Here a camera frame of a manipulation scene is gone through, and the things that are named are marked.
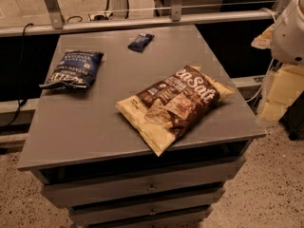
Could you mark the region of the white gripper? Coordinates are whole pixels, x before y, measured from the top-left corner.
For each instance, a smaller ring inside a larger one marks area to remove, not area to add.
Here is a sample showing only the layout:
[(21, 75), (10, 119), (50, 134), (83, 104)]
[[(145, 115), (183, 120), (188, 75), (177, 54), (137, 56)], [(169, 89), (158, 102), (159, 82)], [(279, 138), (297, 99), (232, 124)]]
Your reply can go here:
[[(270, 25), (252, 41), (251, 46), (258, 49), (271, 48), (273, 31), (274, 26)], [(258, 117), (269, 123), (277, 122), (303, 92), (304, 66), (283, 64), (274, 75)]]

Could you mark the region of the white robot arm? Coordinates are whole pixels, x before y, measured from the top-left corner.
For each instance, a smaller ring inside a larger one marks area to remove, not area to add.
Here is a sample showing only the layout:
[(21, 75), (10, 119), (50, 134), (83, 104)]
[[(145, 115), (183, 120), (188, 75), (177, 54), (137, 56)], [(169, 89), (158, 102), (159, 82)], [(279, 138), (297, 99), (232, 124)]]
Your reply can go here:
[(268, 48), (282, 64), (275, 73), (266, 73), (257, 110), (263, 121), (277, 122), (304, 91), (304, 0), (291, 0), (251, 46)]

